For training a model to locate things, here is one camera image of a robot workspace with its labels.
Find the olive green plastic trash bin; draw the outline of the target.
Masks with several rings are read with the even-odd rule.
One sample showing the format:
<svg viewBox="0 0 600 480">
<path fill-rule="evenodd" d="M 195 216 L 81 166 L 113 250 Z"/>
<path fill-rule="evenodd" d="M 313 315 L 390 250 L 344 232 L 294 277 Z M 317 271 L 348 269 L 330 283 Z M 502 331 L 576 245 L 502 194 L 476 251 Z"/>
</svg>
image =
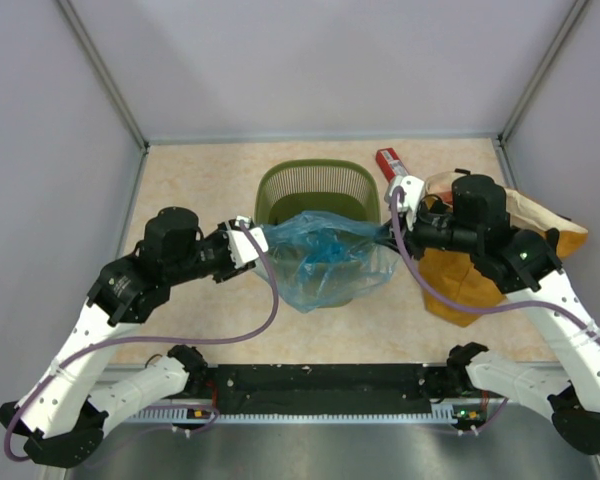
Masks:
<svg viewBox="0 0 600 480">
<path fill-rule="evenodd" d="M 256 223 L 278 225 L 303 211 L 381 225 L 376 182 L 364 167 L 350 161 L 291 160 L 265 173 L 256 194 Z"/>
</svg>

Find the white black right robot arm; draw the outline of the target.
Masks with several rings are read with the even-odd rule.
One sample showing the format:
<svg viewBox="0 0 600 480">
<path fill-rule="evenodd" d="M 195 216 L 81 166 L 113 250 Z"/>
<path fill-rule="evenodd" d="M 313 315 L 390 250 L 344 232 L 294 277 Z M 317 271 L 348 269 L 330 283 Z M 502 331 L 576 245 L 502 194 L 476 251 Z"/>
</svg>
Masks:
<svg viewBox="0 0 600 480">
<path fill-rule="evenodd" d="M 549 375 L 469 343 L 449 353 L 449 388 L 461 396 L 486 390 L 512 400 L 550 421 L 574 449 L 600 456 L 600 328 L 557 255 L 558 230 L 541 235 L 512 225 L 506 192 L 489 176 L 462 173 L 451 194 L 450 211 L 437 213 L 426 206 L 423 180 L 396 176 L 386 193 L 389 248 L 401 254 L 425 292 L 455 310 L 480 315 L 526 310 L 562 371 Z M 505 303 L 469 307 L 444 297 L 416 267 L 427 250 L 468 255 Z"/>
</svg>

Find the red rectangular carton box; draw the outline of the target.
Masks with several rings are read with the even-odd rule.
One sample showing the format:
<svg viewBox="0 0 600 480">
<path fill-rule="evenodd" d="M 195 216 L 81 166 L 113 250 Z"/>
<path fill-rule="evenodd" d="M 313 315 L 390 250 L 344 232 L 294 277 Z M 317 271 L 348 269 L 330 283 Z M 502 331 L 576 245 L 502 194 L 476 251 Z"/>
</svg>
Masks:
<svg viewBox="0 0 600 480">
<path fill-rule="evenodd" d="M 375 154 L 375 161 L 388 183 L 396 176 L 408 175 L 406 166 L 392 147 L 379 149 Z"/>
</svg>

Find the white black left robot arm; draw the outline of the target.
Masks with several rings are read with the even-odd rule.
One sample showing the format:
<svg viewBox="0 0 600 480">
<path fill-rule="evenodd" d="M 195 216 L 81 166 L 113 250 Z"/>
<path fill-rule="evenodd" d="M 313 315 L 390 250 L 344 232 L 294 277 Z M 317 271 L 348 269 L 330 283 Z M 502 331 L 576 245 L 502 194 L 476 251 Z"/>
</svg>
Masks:
<svg viewBox="0 0 600 480">
<path fill-rule="evenodd" d="M 186 338 L 139 336 L 137 330 L 170 299 L 173 287 L 210 277 L 223 283 L 266 264 L 263 228 L 238 216 L 209 234 L 183 207 L 166 207 L 144 227 L 134 249 L 105 265 L 76 324 L 36 385 L 0 407 L 5 456 L 17 463 L 69 469 L 83 463 L 129 417 L 177 394 L 196 396 L 206 387 L 199 345 L 250 340 L 270 322 L 238 336 Z M 117 348 L 131 343 L 171 345 L 157 364 L 108 389 L 96 384 Z"/>
</svg>

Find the yellow canvas tote bag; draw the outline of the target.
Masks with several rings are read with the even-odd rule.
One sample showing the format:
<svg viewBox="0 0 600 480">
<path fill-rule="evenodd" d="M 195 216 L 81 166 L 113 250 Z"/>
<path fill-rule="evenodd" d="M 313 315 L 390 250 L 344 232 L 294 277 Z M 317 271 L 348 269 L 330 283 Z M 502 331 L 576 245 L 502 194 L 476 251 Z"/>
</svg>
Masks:
<svg viewBox="0 0 600 480">
<path fill-rule="evenodd" d="M 419 272 L 433 289 L 426 308 L 465 327 L 506 294 L 538 289 L 589 232 L 487 175 L 457 170 L 426 181 L 413 234 L 425 248 Z"/>
</svg>

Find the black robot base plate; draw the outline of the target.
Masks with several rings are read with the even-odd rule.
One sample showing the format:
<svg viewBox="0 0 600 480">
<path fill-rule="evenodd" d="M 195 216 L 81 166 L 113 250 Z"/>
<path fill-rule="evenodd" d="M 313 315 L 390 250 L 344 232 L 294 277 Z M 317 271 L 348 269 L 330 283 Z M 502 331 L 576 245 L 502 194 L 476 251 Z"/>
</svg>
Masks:
<svg viewBox="0 0 600 480">
<path fill-rule="evenodd" d="M 198 371 L 172 398 L 209 400 L 223 414 L 385 414 L 485 394 L 445 366 L 224 364 Z"/>
</svg>

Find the blue plastic trash bag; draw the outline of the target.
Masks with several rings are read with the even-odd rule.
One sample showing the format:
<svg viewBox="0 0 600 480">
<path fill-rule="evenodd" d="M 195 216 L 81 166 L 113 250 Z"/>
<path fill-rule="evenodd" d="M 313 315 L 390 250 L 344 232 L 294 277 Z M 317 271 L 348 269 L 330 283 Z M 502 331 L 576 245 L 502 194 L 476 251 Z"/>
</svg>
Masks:
<svg viewBox="0 0 600 480">
<path fill-rule="evenodd" d="M 264 224 L 279 297 L 301 313 L 336 308 L 387 284 L 399 255 L 387 228 L 325 211 Z"/>
</svg>

